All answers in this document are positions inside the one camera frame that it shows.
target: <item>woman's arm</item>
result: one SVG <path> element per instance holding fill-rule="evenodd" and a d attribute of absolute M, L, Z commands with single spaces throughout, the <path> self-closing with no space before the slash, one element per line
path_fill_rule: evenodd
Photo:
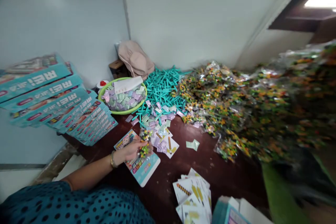
<path fill-rule="evenodd" d="M 135 140 L 123 149 L 117 150 L 113 155 L 115 164 L 120 165 L 125 161 L 136 158 L 139 147 L 146 144 L 146 142 Z M 70 184 L 72 191 L 90 190 L 112 170 L 111 156 L 108 155 L 74 171 L 62 180 Z"/>

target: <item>beige bag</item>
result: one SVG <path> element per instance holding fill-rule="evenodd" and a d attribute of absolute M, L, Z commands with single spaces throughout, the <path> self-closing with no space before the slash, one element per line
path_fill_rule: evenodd
<path fill-rule="evenodd" d="M 124 41 L 119 44 L 119 58 L 125 63 L 133 77 L 141 76 L 143 80 L 155 70 L 155 65 L 143 52 L 138 43 Z"/>

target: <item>green plastic bowl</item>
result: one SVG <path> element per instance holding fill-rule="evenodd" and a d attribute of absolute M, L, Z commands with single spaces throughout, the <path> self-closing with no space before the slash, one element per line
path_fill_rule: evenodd
<path fill-rule="evenodd" d="M 131 77 L 123 77 L 123 78 L 115 79 L 115 80 L 113 80 L 113 81 L 107 83 L 107 84 L 100 90 L 99 95 L 98 95 L 98 100 L 104 102 L 104 101 L 102 100 L 102 95 L 105 94 L 105 90 L 106 90 L 109 86 L 111 86 L 112 82 L 121 81 L 121 80 L 124 80 L 124 79 L 131 79 Z M 145 87 L 145 95 L 147 96 L 147 87 L 145 86 L 144 83 L 142 83 L 141 85 Z M 120 114 L 120 115 L 124 115 L 124 114 L 132 114 L 132 113 L 134 113 L 135 111 L 137 111 L 137 110 L 141 107 L 141 105 L 142 105 L 144 102 L 145 102 L 145 99 L 143 99 L 143 100 L 142 100 L 137 106 L 135 106 L 134 108 L 131 108 L 131 109 L 129 109 L 129 110 L 125 110 L 125 111 L 113 111 L 113 110 L 111 110 L 111 113 L 112 113 L 112 114 Z"/>

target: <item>bracelet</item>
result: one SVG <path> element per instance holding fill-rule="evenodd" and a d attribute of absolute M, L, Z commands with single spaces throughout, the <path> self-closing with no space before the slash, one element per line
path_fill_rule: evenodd
<path fill-rule="evenodd" d="M 111 165 L 112 165 L 113 168 L 117 168 L 118 166 L 115 164 L 114 159 L 113 159 L 114 153 L 115 153 L 115 151 L 112 151 L 111 156 L 110 156 L 111 157 Z"/>

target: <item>white wall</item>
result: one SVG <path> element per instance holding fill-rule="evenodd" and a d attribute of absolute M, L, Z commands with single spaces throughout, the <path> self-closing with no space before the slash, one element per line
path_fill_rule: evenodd
<path fill-rule="evenodd" d="M 287 50 L 297 50 L 305 47 L 314 33 L 265 30 L 263 31 L 240 56 L 236 68 L 252 69 L 259 63 L 269 62 L 279 53 Z"/>
<path fill-rule="evenodd" d="M 43 169 L 0 171 L 0 204 L 7 197 L 32 183 Z"/>
<path fill-rule="evenodd" d="M 114 43 L 128 39 L 123 0 L 0 0 L 0 67 L 57 51 L 87 88 L 111 79 Z M 0 163 L 47 163 L 65 144 L 46 127 L 17 128 L 0 111 Z"/>
<path fill-rule="evenodd" d="M 126 0 L 131 38 L 159 66 L 236 65 L 278 0 Z"/>

